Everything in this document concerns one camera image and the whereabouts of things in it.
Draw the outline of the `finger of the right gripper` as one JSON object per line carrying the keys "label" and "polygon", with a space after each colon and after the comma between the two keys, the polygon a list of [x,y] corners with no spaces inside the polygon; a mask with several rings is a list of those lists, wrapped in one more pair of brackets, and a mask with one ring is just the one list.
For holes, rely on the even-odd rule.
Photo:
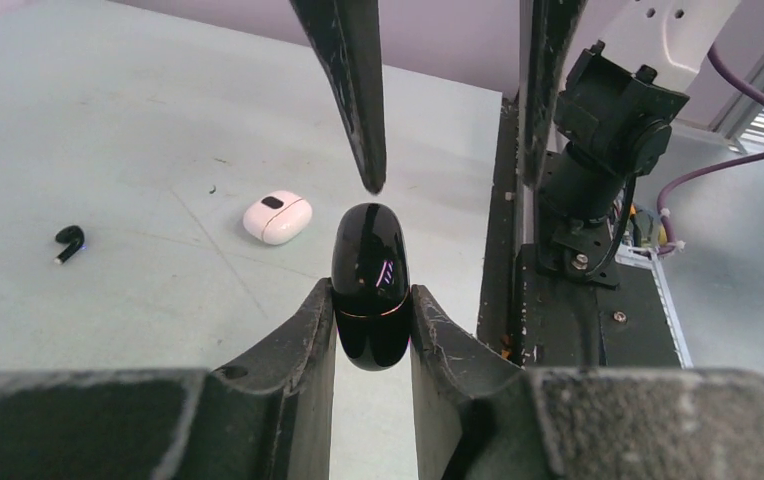
{"label": "finger of the right gripper", "polygon": [[546,158],[562,71],[585,0],[520,4],[519,173],[537,187]]}
{"label": "finger of the right gripper", "polygon": [[361,182],[386,182],[383,70],[377,0],[291,0],[330,84]]}

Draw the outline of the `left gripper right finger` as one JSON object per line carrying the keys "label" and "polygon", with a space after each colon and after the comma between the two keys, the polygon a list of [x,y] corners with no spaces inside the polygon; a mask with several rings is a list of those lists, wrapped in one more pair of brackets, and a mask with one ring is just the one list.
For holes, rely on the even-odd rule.
{"label": "left gripper right finger", "polygon": [[412,289],[422,479],[764,479],[764,376],[732,369],[531,368]]}

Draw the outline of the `black earbud charging case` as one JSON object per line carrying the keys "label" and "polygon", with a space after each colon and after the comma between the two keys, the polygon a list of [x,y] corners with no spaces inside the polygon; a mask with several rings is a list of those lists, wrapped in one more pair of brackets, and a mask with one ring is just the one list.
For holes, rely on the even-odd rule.
{"label": "black earbud charging case", "polygon": [[332,302],[342,348],[356,367],[397,364],[410,338],[411,283],[400,221],[362,203],[342,217],[332,256]]}

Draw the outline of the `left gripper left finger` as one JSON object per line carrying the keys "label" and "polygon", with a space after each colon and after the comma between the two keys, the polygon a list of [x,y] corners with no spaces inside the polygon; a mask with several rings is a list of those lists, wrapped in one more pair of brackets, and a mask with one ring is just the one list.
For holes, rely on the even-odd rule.
{"label": "left gripper left finger", "polygon": [[331,284],[215,370],[0,372],[0,479],[325,479]]}

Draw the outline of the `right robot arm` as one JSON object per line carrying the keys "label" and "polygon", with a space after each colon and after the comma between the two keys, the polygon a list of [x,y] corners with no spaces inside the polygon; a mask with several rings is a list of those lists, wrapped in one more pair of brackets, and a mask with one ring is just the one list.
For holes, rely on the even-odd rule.
{"label": "right robot arm", "polygon": [[[672,122],[733,1],[628,1],[571,68],[564,63],[585,5],[525,1],[520,93],[524,186],[562,227],[600,224],[667,149]],[[386,181],[379,5],[292,5],[330,83],[364,188]]]}

